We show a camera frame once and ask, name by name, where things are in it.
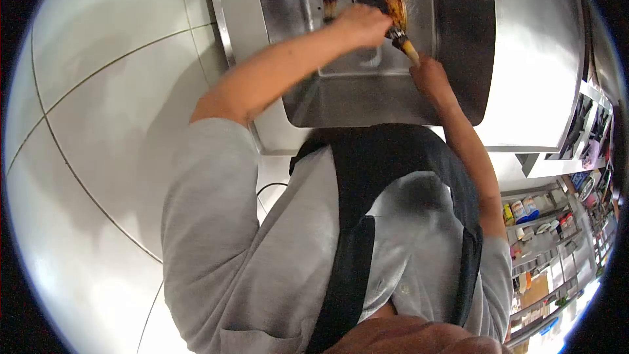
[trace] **hand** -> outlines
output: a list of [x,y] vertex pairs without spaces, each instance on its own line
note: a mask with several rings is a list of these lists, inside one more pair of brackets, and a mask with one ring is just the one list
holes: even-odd
[[343,10],[329,28],[338,33],[343,44],[350,49],[382,45],[384,35],[393,21],[379,9],[364,4],[354,4]]
[[415,86],[438,110],[458,104],[456,96],[448,82],[444,67],[440,62],[428,55],[420,58],[420,64],[408,69]]

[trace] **gray long-sleeve shirt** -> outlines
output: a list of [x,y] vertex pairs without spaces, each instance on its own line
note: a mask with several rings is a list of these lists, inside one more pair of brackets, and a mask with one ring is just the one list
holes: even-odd
[[[196,353],[299,353],[323,303],[338,239],[329,148],[302,159],[286,192],[257,221],[258,153],[226,119],[189,126],[162,218],[164,295]],[[375,243],[360,321],[389,299],[399,314],[443,321],[459,279],[462,225],[430,172],[378,197]],[[465,328],[502,341],[513,296],[505,240],[486,236]]]

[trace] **black cable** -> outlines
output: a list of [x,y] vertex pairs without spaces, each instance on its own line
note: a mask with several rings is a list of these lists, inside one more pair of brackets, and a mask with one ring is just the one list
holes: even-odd
[[270,184],[266,184],[266,185],[264,185],[264,186],[262,187],[262,189],[258,190],[258,193],[256,194],[256,196],[260,195],[260,193],[262,193],[262,191],[263,191],[264,189],[266,189],[267,187],[272,186],[272,185],[284,185],[284,186],[288,186],[288,184],[283,184],[282,182],[271,182]]

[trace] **sleeve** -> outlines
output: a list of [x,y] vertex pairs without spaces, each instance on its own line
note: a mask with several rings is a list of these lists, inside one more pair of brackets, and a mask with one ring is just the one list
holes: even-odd
[[483,242],[480,271],[483,296],[491,321],[489,335],[500,342],[505,340],[507,334],[513,301],[511,271],[511,254],[507,241],[495,236],[486,236]]
[[259,228],[258,152],[248,130],[227,119],[194,122],[181,143],[163,206],[163,287],[175,325],[195,347]]

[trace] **forearm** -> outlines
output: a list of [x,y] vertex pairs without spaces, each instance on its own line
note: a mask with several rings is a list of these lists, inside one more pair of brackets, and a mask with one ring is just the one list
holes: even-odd
[[333,27],[258,52],[233,68],[205,96],[190,122],[223,117],[244,126],[303,77],[354,47]]
[[448,102],[436,104],[436,110],[448,145],[461,159],[476,185],[483,233],[506,240],[498,179],[487,150],[453,95]]

